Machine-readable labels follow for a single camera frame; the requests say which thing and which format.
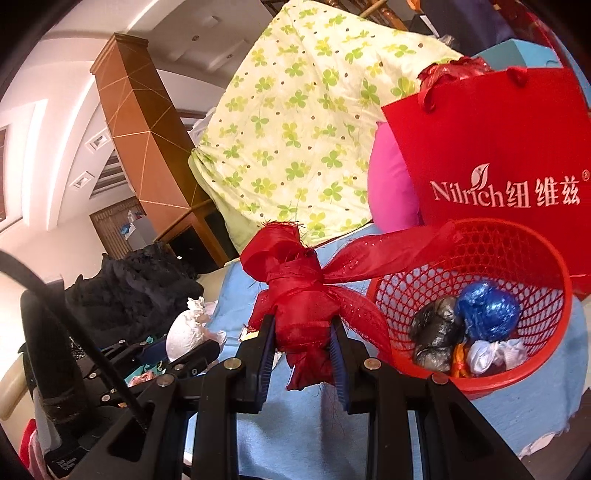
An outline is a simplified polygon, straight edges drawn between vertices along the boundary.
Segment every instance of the black plastic bag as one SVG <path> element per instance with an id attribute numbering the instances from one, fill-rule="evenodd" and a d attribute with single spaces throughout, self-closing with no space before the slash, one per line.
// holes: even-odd
<path id="1" fill-rule="evenodd" d="M 450 370 L 453 348 L 464 337 L 464 323 L 454 314 L 455 306 L 455 297 L 441 297 L 413 317 L 408 334 L 415 342 L 413 361 L 420 367 Z"/>

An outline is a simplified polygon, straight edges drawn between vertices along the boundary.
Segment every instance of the wooden pillar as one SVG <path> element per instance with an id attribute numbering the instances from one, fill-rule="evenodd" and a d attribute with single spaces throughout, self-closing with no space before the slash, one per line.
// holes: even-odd
<path id="1" fill-rule="evenodd" d="M 90 69 L 109 132 L 158 237 L 172 242 L 194 229 L 221 267 L 229 259 L 227 241 L 224 250 L 206 221 L 215 205 L 189 168 L 193 142 L 147 47 L 143 38 L 116 33 Z"/>

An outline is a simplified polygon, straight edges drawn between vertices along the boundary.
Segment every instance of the teal box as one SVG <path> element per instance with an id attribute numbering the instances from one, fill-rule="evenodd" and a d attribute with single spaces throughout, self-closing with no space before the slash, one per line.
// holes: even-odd
<path id="1" fill-rule="evenodd" d="M 577 65 L 570 52 L 562 42 L 560 42 L 560 44 L 563 46 L 564 53 L 570 62 L 570 67 L 572 67 L 577 76 L 577 80 L 579 81 L 587 105 L 591 108 L 591 85 L 585 78 L 583 71 L 579 65 Z M 507 67 L 512 66 L 531 68 L 562 67 L 560 60 L 552 48 L 544 47 L 525 40 L 506 40 L 503 43 L 487 48 L 485 51 L 474 56 L 485 59 L 493 70 L 505 70 Z"/>
<path id="2" fill-rule="evenodd" d="M 525 40 L 505 40 L 487 48 L 476 57 L 482 57 L 493 70 L 507 67 L 561 67 L 554 50 Z"/>

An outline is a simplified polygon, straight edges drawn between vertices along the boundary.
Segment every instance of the metal screw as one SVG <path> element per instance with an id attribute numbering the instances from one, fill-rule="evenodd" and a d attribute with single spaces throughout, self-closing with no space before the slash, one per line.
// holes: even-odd
<path id="1" fill-rule="evenodd" d="M 174 382 L 174 376 L 171 374 L 160 375 L 156 378 L 156 384 L 159 387 L 168 387 Z"/>
<path id="2" fill-rule="evenodd" d="M 368 370 L 377 370 L 382 366 L 382 362 L 380 362 L 377 358 L 368 358 L 365 362 L 363 362 L 363 366 Z"/>
<path id="3" fill-rule="evenodd" d="M 235 370 L 237 368 L 240 368 L 241 365 L 242 365 L 242 360 L 240 360 L 239 358 L 236 358 L 235 356 L 232 358 L 229 358 L 228 360 L 226 360 L 223 363 L 223 366 L 225 368 L 227 368 L 228 370 Z"/>
<path id="4" fill-rule="evenodd" d="M 436 383 L 437 385 L 445 385 L 447 382 L 449 382 L 449 377 L 446 374 L 442 374 L 441 372 L 435 372 L 433 375 L 431 375 L 431 380 L 433 380 L 433 383 Z"/>

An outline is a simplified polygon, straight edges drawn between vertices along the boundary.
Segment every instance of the red plastic basket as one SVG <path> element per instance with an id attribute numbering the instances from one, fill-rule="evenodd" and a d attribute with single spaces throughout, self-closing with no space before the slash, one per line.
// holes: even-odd
<path id="1" fill-rule="evenodd" d="M 479 398 L 524 379 L 548 360 L 569 323 L 572 285 L 558 250 L 534 230 L 488 218 L 458 220 L 456 225 L 464 238 L 452 252 L 413 271 L 374 278 L 367 296 L 388 322 L 393 366 L 427 378 L 432 372 L 413 363 L 414 342 L 408 336 L 420 308 L 443 295 L 458 295 L 483 278 L 514 294 L 521 306 L 517 334 L 528 359 L 498 375 L 452 378 L 469 398 Z"/>

